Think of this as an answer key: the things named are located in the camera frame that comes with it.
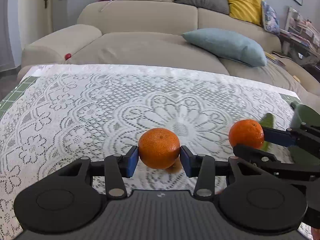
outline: mandarin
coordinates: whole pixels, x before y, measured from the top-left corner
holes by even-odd
[[[229,142],[232,147],[244,144],[260,149],[264,142],[264,134],[261,125],[251,119],[236,122],[229,131]]]
[[[165,128],[153,128],[139,139],[139,157],[152,169],[167,169],[172,166],[180,153],[179,138]]]

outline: lace pattern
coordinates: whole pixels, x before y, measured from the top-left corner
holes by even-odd
[[[278,92],[293,92],[221,74],[165,67],[129,65],[55,65],[33,67],[40,75],[0,120],[0,238],[12,239],[21,227],[13,201],[24,188],[73,160],[100,161],[125,154],[141,134],[154,127],[175,132],[195,154],[216,160],[232,155],[231,125],[273,113],[275,127],[290,125],[293,111]],[[273,145],[282,162],[287,149]],[[196,179],[181,171],[167,174],[139,161],[124,179],[132,189],[190,189]],[[216,179],[216,189],[225,185]],[[104,178],[93,187],[104,193]],[[308,227],[302,231],[308,234]]]

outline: patterned pillow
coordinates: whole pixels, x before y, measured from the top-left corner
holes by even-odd
[[[266,32],[279,35],[280,27],[277,13],[264,0],[261,1],[262,26]]]

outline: beige sofa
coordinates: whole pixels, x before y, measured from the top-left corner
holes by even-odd
[[[22,53],[21,79],[30,65],[133,64],[187,68],[268,83],[295,91],[320,112],[320,84],[289,59],[278,65],[248,67],[186,42],[180,35],[202,28],[221,28],[247,36],[271,53],[281,51],[277,36],[248,22],[189,5],[156,1],[113,1],[89,4],[78,24],[28,45]],[[64,56],[72,57],[65,61]],[[300,79],[298,83],[293,75]]]

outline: door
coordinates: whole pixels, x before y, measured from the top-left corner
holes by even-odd
[[[22,49],[52,32],[52,0],[18,0]]]

